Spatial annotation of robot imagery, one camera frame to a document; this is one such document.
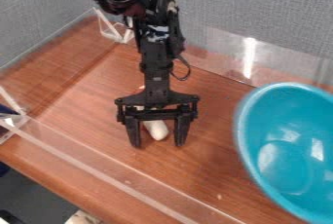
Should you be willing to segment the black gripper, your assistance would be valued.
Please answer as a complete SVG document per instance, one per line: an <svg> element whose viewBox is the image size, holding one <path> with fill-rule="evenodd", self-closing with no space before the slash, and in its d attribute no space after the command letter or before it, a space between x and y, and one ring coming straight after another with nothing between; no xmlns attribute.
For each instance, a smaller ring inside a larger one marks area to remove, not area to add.
<svg viewBox="0 0 333 224"><path fill-rule="evenodd" d="M185 145L190 124L198 117L200 97L170 88L168 70L145 70L145 89L141 93L120 97L118 121L125 124L132 145L141 147L141 121L174 120L174 142Z"/></svg>

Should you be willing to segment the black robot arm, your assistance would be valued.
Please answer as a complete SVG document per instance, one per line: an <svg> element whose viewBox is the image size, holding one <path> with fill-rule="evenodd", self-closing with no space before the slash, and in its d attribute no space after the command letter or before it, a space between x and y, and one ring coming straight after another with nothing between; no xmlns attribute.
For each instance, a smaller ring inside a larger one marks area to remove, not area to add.
<svg viewBox="0 0 333 224"><path fill-rule="evenodd" d="M173 120L174 143L186 142L190 124L198 117L200 97L178 93L170 88L176 76L173 62L182 59L185 38L180 27L180 8L176 0L95 0L106 13L133 19L140 63L145 74L144 92L121 97L118 121L126 126L133 146L142 143L144 122Z"/></svg>

